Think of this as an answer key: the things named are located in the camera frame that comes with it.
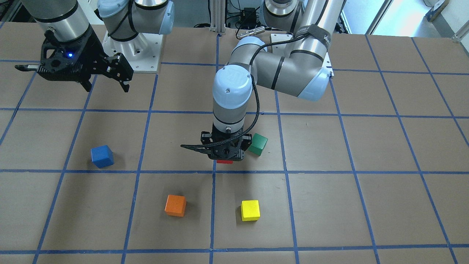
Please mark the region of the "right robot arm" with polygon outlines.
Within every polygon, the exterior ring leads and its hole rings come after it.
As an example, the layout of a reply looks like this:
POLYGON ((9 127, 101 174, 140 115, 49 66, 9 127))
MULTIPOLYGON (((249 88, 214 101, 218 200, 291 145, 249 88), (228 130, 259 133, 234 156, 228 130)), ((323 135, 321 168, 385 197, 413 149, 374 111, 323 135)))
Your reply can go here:
POLYGON ((72 81, 87 92, 93 74, 111 78, 129 91, 134 74, 131 61, 149 55, 144 34, 168 35, 174 25, 170 0, 99 0, 96 16, 104 22, 112 52, 105 52, 76 0, 24 0, 24 7, 44 30, 40 63, 15 65, 48 81, 72 81))

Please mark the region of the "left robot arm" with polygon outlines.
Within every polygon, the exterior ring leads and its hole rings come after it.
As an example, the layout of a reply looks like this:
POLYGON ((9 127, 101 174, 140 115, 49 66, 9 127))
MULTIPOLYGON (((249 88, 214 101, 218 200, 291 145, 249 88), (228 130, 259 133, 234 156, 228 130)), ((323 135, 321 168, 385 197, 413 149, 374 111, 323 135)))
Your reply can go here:
POLYGON ((243 160, 260 112, 257 86, 319 100, 330 79, 323 63, 344 5, 344 0, 264 0, 260 19, 291 33, 291 40, 265 44, 243 37, 214 77, 211 132, 201 132, 201 145, 183 148, 212 160, 243 160))

